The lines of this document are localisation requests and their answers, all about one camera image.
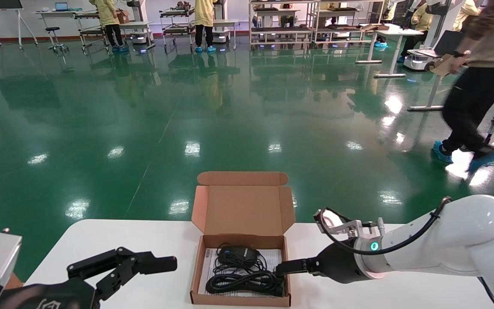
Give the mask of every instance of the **laptop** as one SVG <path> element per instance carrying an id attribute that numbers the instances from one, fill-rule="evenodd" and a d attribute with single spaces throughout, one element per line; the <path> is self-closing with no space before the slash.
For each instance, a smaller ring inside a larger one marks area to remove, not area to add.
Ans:
<path id="1" fill-rule="evenodd" d="M 67 12 L 68 2 L 56 2 L 54 4 L 55 12 Z"/>
<path id="2" fill-rule="evenodd" d="M 420 49 L 417 51 L 417 53 L 434 58 L 441 58 L 445 54 L 452 55 L 453 53 L 455 53 L 455 49 L 457 49 L 457 47 L 460 45 L 463 37 L 464 33 L 445 30 L 434 49 Z"/>

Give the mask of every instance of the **hand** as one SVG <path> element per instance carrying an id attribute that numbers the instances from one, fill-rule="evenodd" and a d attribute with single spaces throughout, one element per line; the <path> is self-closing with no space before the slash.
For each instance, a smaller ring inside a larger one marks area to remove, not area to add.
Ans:
<path id="1" fill-rule="evenodd" d="M 457 74 L 459 70 L 461 69 L 461 66 L 466 62 L 465 57 L 457 57 L 453 59 L 453 62 L 451 62 L 451 73 Z"/>

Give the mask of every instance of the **power adapter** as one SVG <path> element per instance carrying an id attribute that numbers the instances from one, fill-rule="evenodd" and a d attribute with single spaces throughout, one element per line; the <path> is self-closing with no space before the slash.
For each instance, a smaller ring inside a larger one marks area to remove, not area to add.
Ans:
<path id="1" fill-rule="evenodd" d="M 218 251 L 218 262 L 222 265 L 245 268 L 255 266 L 260 252 L 244 246 L 224 246 Z"/>

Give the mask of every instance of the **stool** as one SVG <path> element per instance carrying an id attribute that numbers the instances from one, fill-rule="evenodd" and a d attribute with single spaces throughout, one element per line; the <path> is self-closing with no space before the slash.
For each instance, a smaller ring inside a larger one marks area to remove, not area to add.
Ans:
<path id="1" fill-rule="evenodd" d="M 60 30 L 60 27 L 45 28 L 45 31 L 47 31 L 47 33 L 49 33 L 49 39 L 51 39 L 51 43 L 53 44 L 51 47 L 49 47 L 49 49 L 52 49 L 55 53 L 57 52 L 57 49 L 60 49 L 61 52 L 70 51 L 70 49 L 66 45 L 61 44 L 58 41 L 57 33 L 55 32 L 57 30 Z"/>

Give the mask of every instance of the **wristwatch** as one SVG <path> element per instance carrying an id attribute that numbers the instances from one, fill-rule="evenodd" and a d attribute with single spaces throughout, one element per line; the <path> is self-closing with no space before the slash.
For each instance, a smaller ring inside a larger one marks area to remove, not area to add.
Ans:
<path id="1" fill-rule="evenodd" d="M 453 53 L 453 57 L 454 58 L 468 57 L 471 53 L 472 51 L 463 51 L 462 53 L 460 51 L 455 51 L 455 53 Z"/>

